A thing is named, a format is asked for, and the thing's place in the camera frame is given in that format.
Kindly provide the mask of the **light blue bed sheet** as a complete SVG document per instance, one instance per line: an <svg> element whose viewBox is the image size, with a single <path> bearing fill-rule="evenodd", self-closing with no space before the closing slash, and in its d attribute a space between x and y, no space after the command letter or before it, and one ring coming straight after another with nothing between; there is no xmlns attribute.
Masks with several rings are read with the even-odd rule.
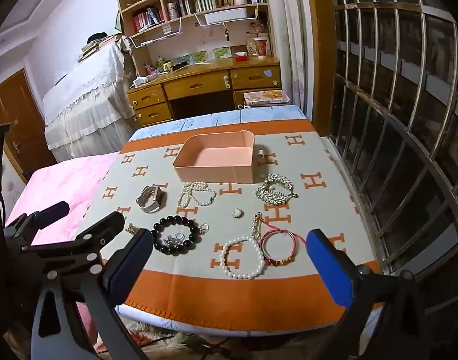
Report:
<svg viewBox="0 0 458 360"><path fill-rule="evenodd" d="M245 108L242 110L194 116L142 127L132 134L129 142L151 137L160 137L171 133L187 132L200 128L293 119L307 120L301 109L295 105Z"/></svg>

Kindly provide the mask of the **metal window grille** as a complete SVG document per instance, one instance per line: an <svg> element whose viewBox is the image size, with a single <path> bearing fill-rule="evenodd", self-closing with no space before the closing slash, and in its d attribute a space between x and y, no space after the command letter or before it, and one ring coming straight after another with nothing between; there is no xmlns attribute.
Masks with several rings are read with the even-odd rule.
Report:
<svg viewBox="0 0 458 360"><path fill-rule="evenodd" d="M385 272L458 308L458 24L442 0L333 0L331 138Z"/></svg>

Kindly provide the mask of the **round pearl brooch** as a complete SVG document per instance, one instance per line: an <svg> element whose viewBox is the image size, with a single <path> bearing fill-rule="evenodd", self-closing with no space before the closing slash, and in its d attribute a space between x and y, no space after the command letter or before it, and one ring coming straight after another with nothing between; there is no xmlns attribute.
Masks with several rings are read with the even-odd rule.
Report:
<svg viewBox="0 0 458 360"><path fill-rule="evenodd" d="M242 210L239 209L239 208L235 208L235 209L231 212L231 216L232 216L233 218L236 218L236 219L241 218L243 215L244 215L244 211L242 211Z"/></svg>

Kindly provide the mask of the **floral gift box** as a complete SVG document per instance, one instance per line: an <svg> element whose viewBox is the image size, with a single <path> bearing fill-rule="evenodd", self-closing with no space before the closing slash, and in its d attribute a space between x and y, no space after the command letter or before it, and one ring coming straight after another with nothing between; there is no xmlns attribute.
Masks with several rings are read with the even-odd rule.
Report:
<svg viewBox="0 0 458 360"><path fill-rule="evenodd" d="M270 37L268 33L248 33L246 38L246 49L249 56L256 56L260 59L270 57Z"/></svg>

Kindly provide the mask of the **white curtain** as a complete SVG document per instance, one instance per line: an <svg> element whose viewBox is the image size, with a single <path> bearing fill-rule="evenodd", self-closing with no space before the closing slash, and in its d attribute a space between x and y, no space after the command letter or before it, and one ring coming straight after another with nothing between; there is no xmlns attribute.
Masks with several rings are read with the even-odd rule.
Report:
<svg viewBox="0 0 458 360"><path fill-rule="evenodd" d="M282 88L308 119L314 111L314 37L309 0L267 0Z"/></svg>

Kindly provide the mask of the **small gold earring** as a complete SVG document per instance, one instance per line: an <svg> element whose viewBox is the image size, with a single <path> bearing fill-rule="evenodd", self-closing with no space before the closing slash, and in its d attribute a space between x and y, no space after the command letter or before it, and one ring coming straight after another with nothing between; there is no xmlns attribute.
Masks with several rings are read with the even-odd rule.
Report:
<svg viewBox="0 0 458 360"><path fill-rule="evenodd" d="M135 235L139 231L139 228L133 223L129 223L126 227L126 231L132 235Z"/></svg>

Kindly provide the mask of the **brown wooden door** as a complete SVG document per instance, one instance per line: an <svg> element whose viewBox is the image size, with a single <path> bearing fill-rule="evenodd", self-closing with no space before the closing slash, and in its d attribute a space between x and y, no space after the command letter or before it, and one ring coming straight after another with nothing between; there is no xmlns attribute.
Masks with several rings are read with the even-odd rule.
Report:
<svg viewBox="0 0 458 360"><path fill-rule="evenodd" d="M56 159L44 136L44 121L38 111L23 69L0 84L0 124L10 124L5 143L15 157L25 179Z"/></svg>

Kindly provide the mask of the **pearl gold hair pin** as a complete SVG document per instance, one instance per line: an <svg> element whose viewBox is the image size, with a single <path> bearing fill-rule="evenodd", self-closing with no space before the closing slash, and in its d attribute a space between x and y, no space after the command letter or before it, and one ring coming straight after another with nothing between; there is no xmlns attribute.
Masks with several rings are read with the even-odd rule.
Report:
<svg viewBox="0 0 458 360"><path fill-rule="evenodd" d="M258 212L253 216L251 235L257 242L261 239L261 212Z"/></svg>

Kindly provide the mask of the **orange white H blanket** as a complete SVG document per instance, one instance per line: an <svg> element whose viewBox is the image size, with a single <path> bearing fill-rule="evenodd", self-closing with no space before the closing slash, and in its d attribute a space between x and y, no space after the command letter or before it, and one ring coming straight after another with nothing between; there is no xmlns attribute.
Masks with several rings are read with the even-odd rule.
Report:
<svg viewBox="0 0 458 360"><path fill-rule="evenodd" d="M140 228L151 228L168 215L185 216L209 228L185 254L151 254L126 301L134 317L219 334L304 331L335 322L343 308L332 300L304 244L293 244L287 232L306 237L318 228L355 264L378 269L361 211L310 122L223 127L227 133L240 130L255 135L255 178L268 173L287 176L298 198L281 206L267 205L255 197L253 184L214 183L195 202L178 207L183 185L173 163L189 138L186 132L128 142L94 195L83 228L114 211ZM257 156L259 149L265 151L264 158ZM165 193L162 208L151 214L135 203L146 185L159 186ZM231 216L235 208L244 211L239 219ZM258 257L247 237L258 212L265 226L284 232L268 240L267 251L276 258L295 258L254 277Z"/></svg>

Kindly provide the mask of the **piano under white cloth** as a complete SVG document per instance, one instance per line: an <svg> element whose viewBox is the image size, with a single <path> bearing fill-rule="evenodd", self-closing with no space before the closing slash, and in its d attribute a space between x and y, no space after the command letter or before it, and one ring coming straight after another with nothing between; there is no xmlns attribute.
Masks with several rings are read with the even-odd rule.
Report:
<svg viewBox="0 0 458 360"><path fill-rule="evenodd" d="M77 63L43 98L44 137L60 163L117 152L136 130L127 92L135 79L121 39Z"/></svg>

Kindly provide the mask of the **pink jewelry box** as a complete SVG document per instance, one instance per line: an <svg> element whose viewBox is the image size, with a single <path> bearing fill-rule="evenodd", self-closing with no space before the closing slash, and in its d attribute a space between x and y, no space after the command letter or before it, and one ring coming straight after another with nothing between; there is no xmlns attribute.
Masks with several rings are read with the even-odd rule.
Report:
<svg viewBox="0 0 458 360"><path fill-rule="evenodd" d="M173 167L182 182L252 184L255 135L248 130L188 138Z"/></svg>

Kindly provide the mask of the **gold leaf hair comb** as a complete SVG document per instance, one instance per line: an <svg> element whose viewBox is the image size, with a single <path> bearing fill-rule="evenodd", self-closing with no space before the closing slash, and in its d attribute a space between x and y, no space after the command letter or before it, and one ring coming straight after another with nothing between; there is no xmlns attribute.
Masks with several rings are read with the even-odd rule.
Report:
<svg viewBox="0 0 458 360"><path fill-rule="evenodd" d="M292 181L287 176L269 173L253 191L255 197L267 205L281 206L298 198Z"/></svg>

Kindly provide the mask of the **book stack near desk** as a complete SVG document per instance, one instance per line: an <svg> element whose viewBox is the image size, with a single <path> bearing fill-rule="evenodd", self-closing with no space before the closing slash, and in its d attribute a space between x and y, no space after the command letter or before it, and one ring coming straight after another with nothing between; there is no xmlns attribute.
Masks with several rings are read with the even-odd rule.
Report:
<svg viewBox="0 0 458 360"><path fill-rule="evenodd" d="M267 89L244 94L245 107L276 107L288 105L291 99L281 89Z"/></svg>

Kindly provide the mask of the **wooden desk with drawers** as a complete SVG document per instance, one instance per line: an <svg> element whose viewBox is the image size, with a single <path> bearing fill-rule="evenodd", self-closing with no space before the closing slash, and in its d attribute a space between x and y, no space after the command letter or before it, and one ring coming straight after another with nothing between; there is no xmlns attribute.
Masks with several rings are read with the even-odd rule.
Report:
<svg viewBox="0 0 458 360"><path fill-rule="evenodd" d="M281 89L280 62L274 57L233 58L183 67L127 92L141 127L244 108L244 94Z"/></svg>

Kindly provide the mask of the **wooden bookshelf with books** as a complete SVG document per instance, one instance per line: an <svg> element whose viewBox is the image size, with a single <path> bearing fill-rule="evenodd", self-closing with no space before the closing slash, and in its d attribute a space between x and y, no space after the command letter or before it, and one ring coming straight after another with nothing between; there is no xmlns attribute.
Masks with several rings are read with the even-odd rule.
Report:
<svg viewBox="0 0 458 360"><path fill-rule="evenodd" d="M255 21L268 11L268 0L117 0L123 33L142 48L181 33L191 20L200 27Z"/></svg>

